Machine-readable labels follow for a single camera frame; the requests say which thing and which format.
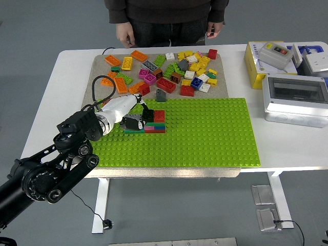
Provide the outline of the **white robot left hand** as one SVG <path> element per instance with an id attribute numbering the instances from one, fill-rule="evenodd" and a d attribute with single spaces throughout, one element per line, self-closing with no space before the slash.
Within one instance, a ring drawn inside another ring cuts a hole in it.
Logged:
<path id="1" fill-rule="evenodd" d="M 141 115 L 130 113 L 137 104 L 143 107 Z M 109 100 L 96 116 L 105 136 L 115 123 L 120 123 L 124 130 L 142 130 L 147 122 L 153 121 L 154 110 L 148 108 L 141 94 L 131 94 Z"/>

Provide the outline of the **person's left hand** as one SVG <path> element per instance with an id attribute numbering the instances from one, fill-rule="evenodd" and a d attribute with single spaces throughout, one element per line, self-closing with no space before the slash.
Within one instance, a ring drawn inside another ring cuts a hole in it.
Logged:
<path id="1" fill-rule="evenodd" d="M 219 23 L 214 23 L 214 22 L 208 22 L 208 28 L 206 32 L 206 37 L 208 39 L 216 38 L 222 28 L 224 27 L 225 22 L 219 22 Z"/>

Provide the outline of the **person's right hand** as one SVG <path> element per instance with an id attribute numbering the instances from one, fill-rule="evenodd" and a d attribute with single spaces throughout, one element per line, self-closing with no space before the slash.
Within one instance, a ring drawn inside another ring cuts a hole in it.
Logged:
<path id="1" fill-rule="evenodd" d="M 116 37 L 125 48 L 135 46 L 135 38 L 132 25 L 130 22 L 116 24 Z"/>

